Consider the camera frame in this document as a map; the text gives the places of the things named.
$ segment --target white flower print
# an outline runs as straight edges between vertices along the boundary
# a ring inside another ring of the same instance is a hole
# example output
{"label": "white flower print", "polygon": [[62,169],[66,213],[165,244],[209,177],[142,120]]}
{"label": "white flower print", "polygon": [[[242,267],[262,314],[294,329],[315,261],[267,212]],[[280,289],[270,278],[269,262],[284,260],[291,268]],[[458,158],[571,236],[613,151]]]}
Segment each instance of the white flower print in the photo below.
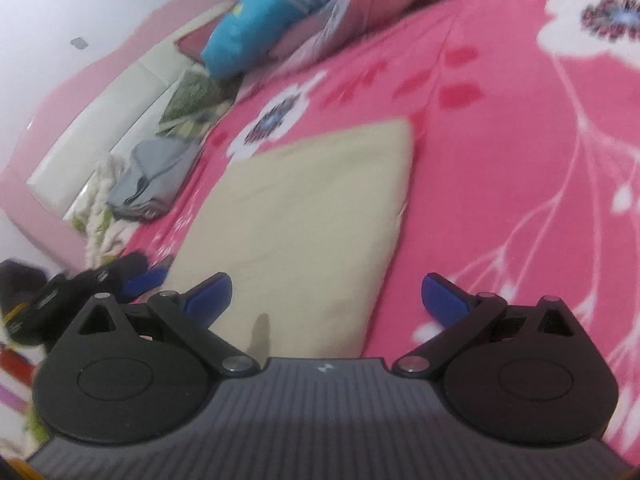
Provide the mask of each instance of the white flower print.
{"label": "white flower print", "polygon": [[559,57],[609,54],[640,70],[640,0],[548,0],[545,10],[555,19],[538,33],[542,50]]}
{"label": "white flower print", "polygon": [[226,150],[230,162],[251,157],[262,144],[268,140],[279,140],[292,129],[309,106],[309,92],[324,76],[326,71],[319,72],[310,81],[288,86],[271,99],[258,117],[231,142]]}

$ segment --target pink bedsheet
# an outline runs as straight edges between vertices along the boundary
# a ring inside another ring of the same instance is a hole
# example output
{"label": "pink bedsheet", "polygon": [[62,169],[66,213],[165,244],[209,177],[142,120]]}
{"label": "pink bedsheet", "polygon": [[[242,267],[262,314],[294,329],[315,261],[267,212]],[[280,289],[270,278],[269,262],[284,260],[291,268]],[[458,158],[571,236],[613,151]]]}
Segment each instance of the pink bedsheet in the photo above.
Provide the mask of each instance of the pink bedsheet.
{"label": "pink bedsheet", "polygon": [[[557,294],[618,378],[606,439],[638,462],[638,4],[449,0],[422,10],[239,104],[174,211],[132,248],[155,259],[176,251],[230,158],[407,116],[409,203],[365,354],[392,360],[437,333],[420,301],[431,270],[512,303]],[[604,7],[624,23],[608,23]]]}

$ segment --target red object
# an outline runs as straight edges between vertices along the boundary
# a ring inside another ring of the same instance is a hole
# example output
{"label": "red object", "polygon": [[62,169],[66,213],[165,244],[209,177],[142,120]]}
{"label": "red object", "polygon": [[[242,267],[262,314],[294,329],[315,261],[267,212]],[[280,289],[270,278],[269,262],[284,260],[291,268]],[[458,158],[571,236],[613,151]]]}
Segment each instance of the red object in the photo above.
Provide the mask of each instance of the red object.
{"label": "red object", "polygon": [[179,40],[176,40],[175,46],[178,49],[178,52],[184,54],[196,63],[203,64],[200,53],[207,46],[207,42],[209,41],[213,29],[216,28],[223,17],[224,14],[216,17],[200,28],[191,31],[189,34],[184,35]]}
{"label": "red object", "polygon": [[31,388],[31,377],[35,366],[18,352],[14,352],[2,344],[0,344],[0,368],[16,381]]}

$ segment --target folded beige fabric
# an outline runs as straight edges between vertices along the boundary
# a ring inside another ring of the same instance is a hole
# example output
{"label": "folded beige fabric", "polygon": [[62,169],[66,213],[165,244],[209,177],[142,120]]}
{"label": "folded beige fabric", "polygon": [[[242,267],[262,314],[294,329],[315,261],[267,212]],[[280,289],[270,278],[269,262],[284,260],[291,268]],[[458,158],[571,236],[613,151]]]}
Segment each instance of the folded beige fabric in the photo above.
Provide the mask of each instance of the folded beige fabric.
{"label": "folded beige fabric", "polygon": [[234,162],[194,220],[164,288],[218,271],[231,306],[210,328],[267,356],[356,357],[396,248],[412,161],[404,120]]}

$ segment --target white logo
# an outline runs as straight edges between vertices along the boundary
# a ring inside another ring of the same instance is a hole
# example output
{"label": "white logo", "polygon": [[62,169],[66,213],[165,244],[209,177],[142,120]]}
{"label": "white logo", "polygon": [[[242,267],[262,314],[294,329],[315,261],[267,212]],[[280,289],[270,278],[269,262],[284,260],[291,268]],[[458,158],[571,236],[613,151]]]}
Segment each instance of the white logo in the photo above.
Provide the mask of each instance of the white logo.
{"label": "white logo", "polygon": [[335,366],[333,366],[330,363],[324,363],[322,366],[318,367],[318,371],[322,372],[323,374],[327,374],[329,372],[332,372],[335,370]]}

